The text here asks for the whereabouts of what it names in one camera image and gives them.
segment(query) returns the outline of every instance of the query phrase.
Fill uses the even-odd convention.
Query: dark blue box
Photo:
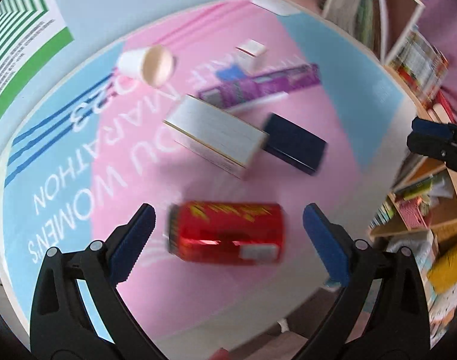
[[[327,142],[276,114],[270,115],[264,131],[269,134],[266,152],[309,175],[317,171]]]

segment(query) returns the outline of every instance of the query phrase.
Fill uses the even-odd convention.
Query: white box
[[[241,178],[268,135],[213,105],[185,96],[164,123],[175,141]]]
[[[235,60],[247,73],[256,73],[264,66],[267,48],[263,44],[250,39],[235,49]]]

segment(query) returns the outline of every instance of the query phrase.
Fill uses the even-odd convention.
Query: white paper cup
[[[117,61],[117,68],[124,76],[158,88],[173,73],[174,58],[162,45],[124,52]]]

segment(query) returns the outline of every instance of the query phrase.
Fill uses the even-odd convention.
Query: purple package
[[[199,92],[198,97],[217,108],[226,109],[274,93],[293,92],[318,84],[318,65],[303,64],[296,68],[225,82]]]

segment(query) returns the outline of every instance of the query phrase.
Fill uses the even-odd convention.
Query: red soda can
[[[187,202],[169,213],[169,252],[185,261],[254,265],[280,262],[282,208],[270,203]]]

